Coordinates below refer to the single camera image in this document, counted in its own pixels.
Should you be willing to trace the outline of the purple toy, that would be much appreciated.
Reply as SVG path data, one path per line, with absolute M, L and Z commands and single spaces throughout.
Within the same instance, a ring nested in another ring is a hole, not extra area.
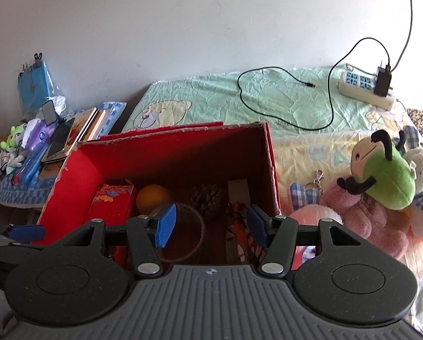
M 48 144 L 55 131 L 56 124 L 47 125 L 45 120 L 34 118 L 26 125 L 21 147 L 24 150 L 33 150 L 38 144 Z

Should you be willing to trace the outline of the stack of books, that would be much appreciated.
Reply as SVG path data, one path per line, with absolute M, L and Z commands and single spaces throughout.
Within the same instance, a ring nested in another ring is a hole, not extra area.
M 96 107 L 92 107 L 67 118 L 66 120 L 70 118 L 75 118 L 75 120 L 66 142 L 65 150 L 49 160 L 46 159 L 47 152 L 45 153 L 41 161 L 42 167 L 38 179 L 47 180 L 54 178 L 55 174 L 59 172 L 62 163 L 66 160 L 66 157 L 69 156 L 77 143 L 97 139 L 102 126 L 108 120 L 109 112 L 110 110 L 99 110 Z

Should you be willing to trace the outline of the green teddy bear bedsheet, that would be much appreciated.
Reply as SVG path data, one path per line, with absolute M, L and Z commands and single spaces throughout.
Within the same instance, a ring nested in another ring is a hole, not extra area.
M 350 172 L 354 145 L 384 129 L 405 148 L 423 145 L 419 131 L 399 103 L 392 110 L 345 97 L 338 91 L 341 69 L 278 69 L 157 81 L 142 96 L 123 129 L 212 123 L 270 126 L 281 195 L 322 170 L 323 188 Z

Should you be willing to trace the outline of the plaid heart keychain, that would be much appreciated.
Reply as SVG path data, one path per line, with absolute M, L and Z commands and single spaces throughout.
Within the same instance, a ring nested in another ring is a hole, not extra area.
M 321 196 L 323 195 L 323 188 L 321 181 L 324 178 L 322 170 L 316 170 L 314 179 L 304 185 L 294 182 L 289 186 L 289 194 L 293 211 L 311 205 L 319 204 Z

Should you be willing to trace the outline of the large red cardboard box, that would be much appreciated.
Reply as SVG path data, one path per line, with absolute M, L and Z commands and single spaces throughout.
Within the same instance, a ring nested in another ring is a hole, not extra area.
M 267 215 L 281 212 L 272 139 L 267 123 L 193 124 L 113 134 L 80 144 L 67 157 L 40 215 L 49 246 L 83 225 L 105 184 L 167 189 L 172 201 L 192 204 L 207 182 L 247 182 L 250 203 Z

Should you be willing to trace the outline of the green avocado plush toy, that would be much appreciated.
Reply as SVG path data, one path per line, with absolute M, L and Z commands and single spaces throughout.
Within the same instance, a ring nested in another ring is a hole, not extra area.
M 416 193 L 416 171 L 401 154 L 405 143 L 404 131 L 394 144 L 383 129 L 360 140 L 351 153 L 351 175 L 338 178 L 337 185 L 351 195 L 367 194 L 389 210 L 408 207 Z

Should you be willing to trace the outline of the blue folder with clips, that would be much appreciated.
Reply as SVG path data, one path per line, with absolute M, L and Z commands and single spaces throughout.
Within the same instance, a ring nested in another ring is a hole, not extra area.
M 24 114 L 37 111 L 45 102 L 55 96 L 50 72 L 42 57 L 42 52 L 36 52 L 33 63 L 26 62 L 18 74 L 18 91 L 20 105 Z

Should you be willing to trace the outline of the small black mirror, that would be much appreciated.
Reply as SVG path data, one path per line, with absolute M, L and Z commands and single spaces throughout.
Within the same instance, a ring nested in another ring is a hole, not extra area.
M 45 102 L 42 105 L 41 110 L 46 126 L 54 124 L 58 121 L 59 115 L 55 111 L 55 106 L 52 100 Z

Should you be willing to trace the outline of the red patterned cloth item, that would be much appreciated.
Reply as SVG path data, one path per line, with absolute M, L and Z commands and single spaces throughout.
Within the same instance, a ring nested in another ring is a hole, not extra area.
M 247 207 L 243 203 L 230 203 L 226 215 L 226 262 L 230 265 L 259 266 L 266 249 L 258 246 L 247 225 Z

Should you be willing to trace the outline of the black power adapter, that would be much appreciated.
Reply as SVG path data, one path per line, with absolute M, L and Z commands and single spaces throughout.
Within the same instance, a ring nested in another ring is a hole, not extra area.
M 386 97 L 390 89 L 391 78 L 392 74 L 390 65 L 379 67 L 377 69 L 373 93 L 380 97 Z

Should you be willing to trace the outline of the blue plastic pencil case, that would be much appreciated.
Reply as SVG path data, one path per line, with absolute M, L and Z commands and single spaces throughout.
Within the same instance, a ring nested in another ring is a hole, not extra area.
M 40 143 L 29 152 L 23 165 L 12 179 L 13 185 L 28 185 L 30 183 L 35 173 L 40 169 L 41 160 L 49 147 L 49 144 Z

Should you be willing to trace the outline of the pink plush toy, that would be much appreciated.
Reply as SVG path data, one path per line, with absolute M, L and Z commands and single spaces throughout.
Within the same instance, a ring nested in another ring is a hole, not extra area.
M 367 194 L 351 195 L 335 180 L 324 190 L 319 204 L 296 211 L 292 208 L 291 216 L 302 225 L 315 225 L 320 218 L 330 217 L 398 260 L 410 243 L 409 210 L 389 210 Z

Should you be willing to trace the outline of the red gift box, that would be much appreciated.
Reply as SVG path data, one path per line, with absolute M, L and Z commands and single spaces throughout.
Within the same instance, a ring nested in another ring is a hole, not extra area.
M 96 191 L 84 222 L 101 219 L 107 226 L 125 225 L 133 214 L 135 187 L 103 184 Z

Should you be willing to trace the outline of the white power strip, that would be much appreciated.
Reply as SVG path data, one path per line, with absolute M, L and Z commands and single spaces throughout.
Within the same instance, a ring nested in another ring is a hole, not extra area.
M 373 78 L 358 75 L 352 71 L 341 72 L 338 90 L 342 95 L 391 111 L 394 108 L 395 97 L 390 94 L 386 97 L 374 94 L 373 89 Z

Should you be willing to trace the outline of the orange gourd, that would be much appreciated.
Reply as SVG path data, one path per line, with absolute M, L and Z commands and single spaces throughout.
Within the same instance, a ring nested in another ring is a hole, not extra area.
M 144 186 L 136 196 L 136 209 L 141 215 L 147 215 L 157 207 L 171 201 L 169 191 L 157 184 Z

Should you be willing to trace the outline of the green frog plush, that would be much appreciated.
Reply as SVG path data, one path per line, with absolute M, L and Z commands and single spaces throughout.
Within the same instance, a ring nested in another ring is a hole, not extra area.
M 20 151 L 27 123 L 21 123 L 10 128 L 10 134 L 5 141 L 0 142 L 3 155 L 15 154 Z

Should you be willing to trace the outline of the black smartphone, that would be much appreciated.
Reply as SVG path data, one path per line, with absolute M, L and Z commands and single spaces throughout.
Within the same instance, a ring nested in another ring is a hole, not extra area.
M 70 118 L 65 122 L 61 123 L 58 128 L 56 128 L 50 148 L 47 150 L 46 159 L 49 160 L 53 157 L 56 157 L 58 154 L 64 152 L 66 147 L 66 142 L 69 138 L 72 125 L 74 124 L 75 118 Z

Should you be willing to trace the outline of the brown pine cone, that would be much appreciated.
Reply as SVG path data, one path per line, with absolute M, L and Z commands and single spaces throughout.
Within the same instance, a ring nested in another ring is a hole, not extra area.
M 202 184 L 192 197 L 192 206 L 203 214 L 219 212 L 226 205 L 225 190 L 219 183 Z

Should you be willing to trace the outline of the clear tape roll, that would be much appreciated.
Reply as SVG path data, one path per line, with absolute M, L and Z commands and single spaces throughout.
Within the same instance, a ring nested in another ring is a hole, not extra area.
M 176 225 L 167 244 L 157 248 L 159 259 L 165 263 L 187 261 L 199 250 L 205 237 L 205 222 L 191 206 L 176 203 Z

